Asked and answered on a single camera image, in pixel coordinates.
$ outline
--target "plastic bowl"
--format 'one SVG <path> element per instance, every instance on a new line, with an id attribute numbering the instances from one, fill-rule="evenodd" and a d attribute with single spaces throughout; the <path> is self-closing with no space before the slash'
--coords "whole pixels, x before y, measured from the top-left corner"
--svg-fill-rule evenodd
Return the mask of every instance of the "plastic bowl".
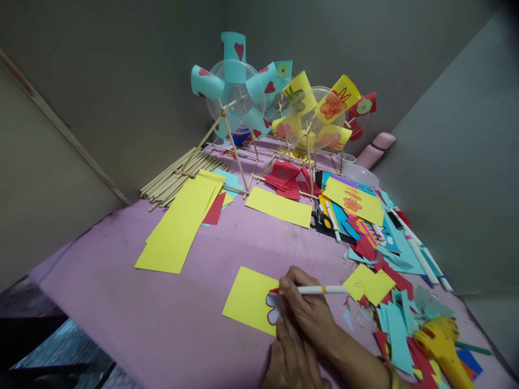
<path id="1" fill-rule="evenodd" d="M 374 187 L 380 183 L 376 175 L 360 165 L 348 164 L 343 166 L 343 174 L 350 180 L 366 186 Z"/>

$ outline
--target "pink thermos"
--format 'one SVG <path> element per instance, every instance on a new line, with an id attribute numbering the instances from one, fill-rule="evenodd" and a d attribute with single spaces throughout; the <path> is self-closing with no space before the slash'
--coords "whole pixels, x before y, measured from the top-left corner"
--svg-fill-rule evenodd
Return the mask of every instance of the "pink thermos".
<path id="1" fill-rule="evenodd" d="M 357 157 L 357 165 L 371 169 L 388 153 L 396 138 L 387 132 L 381 132 Z"/>

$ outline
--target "green marker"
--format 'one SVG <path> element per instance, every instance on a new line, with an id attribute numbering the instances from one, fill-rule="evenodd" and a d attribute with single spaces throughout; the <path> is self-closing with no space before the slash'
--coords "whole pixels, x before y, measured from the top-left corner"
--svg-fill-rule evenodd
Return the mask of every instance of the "green marker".
<path id="1" fill-rule="evenodd" d="M 467 350 L 478 352 L 480 354 L 485 354 L 485 355 L 490 355 L 490 356 L 493 355 L 492 351 L 490 351 L 490 350 L 486 350 L 485 348 L 481 348 L 481 347 L 476 347 L 476 346 L 468 345 L 467 343 L 454 342 L 454 345 L 456 347 L 466 348 Z"/>

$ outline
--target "pink tablecloth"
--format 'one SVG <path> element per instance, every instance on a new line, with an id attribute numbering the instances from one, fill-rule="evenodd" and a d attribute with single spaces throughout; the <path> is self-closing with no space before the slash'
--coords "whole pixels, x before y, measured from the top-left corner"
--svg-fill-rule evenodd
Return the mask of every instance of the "pink tablecloth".
<path id="1" fill-rule="evenodd" d="M 262 142 L 262 148 L 274 147 L 270 142 Z M 269 159 L 260 157 L 264 163 Z M 254 161 L 245 159 L 243 164 L 250 174 Z M 327 285 L 352 273 L 353 262 L 341 261 L 345 243 L 247 208 L 242 196 L 222 212 L 217 226 L 200 228 L 181 274 L 136 270 L 145 240 L 163 216 L 160 209 L 148 213 L 149 207 L 141 200 L 113 213 L 30 274 L 149 389 L 258 387 L 273 337 L 222 316 L 240 266 L 279 278 L 295 264 Z M 408 278 L 425 286 L 419 276 Z M 440 287 L 433 293 L 456 311 L 460 341 L 489 348 L 459 299 Z M 345 298 L 329 296 L 328 301 L 336 321 L 351 333 L 342 318 Z M 372 336 L 374 322 L 355 304 L 352 318 L 352 335 L 379 354 Z M 517 387 L 494 357 L 475 357 L 485 369 L 475 382 L 477 388 Z"/>

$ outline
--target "yellow toy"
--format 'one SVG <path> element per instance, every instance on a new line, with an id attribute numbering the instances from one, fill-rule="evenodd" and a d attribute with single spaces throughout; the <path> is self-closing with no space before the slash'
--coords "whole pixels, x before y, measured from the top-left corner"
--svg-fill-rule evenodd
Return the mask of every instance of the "yellow toy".
<path id="1" fill-rule="evenodd" d="M 456 322 L 445 317 L 427 322 L 412 335 L 423 354 L 438 362 L 453 389 L 474 389 L 454 348 L 459 337 Z"/>

